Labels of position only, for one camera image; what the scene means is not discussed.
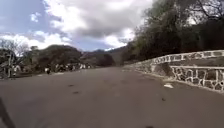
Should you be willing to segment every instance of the gray asphalt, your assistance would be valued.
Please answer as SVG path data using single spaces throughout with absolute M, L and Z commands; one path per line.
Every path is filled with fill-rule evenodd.
M 224 128 L 223 95 L 163 85 L 104 68 L 0 81 L 0 96 L 16 128 Z

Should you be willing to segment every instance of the vegetation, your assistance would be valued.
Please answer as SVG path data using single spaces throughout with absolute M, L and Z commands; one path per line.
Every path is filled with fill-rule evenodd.
M 222 0 L 157 0 L 145 11 L 145 23 L 124 50 L 123 60 L 223 49 Z

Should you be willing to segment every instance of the stone wall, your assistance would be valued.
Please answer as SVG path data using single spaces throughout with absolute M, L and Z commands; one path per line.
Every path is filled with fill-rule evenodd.
M 224 50 L 173 54 L 152 59 L 152 64 L 177 62 L 191 59 L 207 59 L 224 56 Z
M 224 67 L 170 65 L 170 62 L 223 56 L 224 50 L 174 54 L 138 62 L 126 67 L 160 76 L 173 77 L 175 80 L 224 92 Z

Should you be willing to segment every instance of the pole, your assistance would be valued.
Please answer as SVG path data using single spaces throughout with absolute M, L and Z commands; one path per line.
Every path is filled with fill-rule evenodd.
M 10 55 L 9 55 L 9 68 L 8 68 L 8 77 L 10 78 L 11 77 L 11 59 L 12 59 L 12 54 L 10 52 Z

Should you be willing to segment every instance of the sky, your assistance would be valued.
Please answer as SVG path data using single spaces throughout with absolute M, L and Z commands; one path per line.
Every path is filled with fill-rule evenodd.
M 114 49 L 132 40 L 153 0 L 0 0 L 0 38 L 38 46 Z

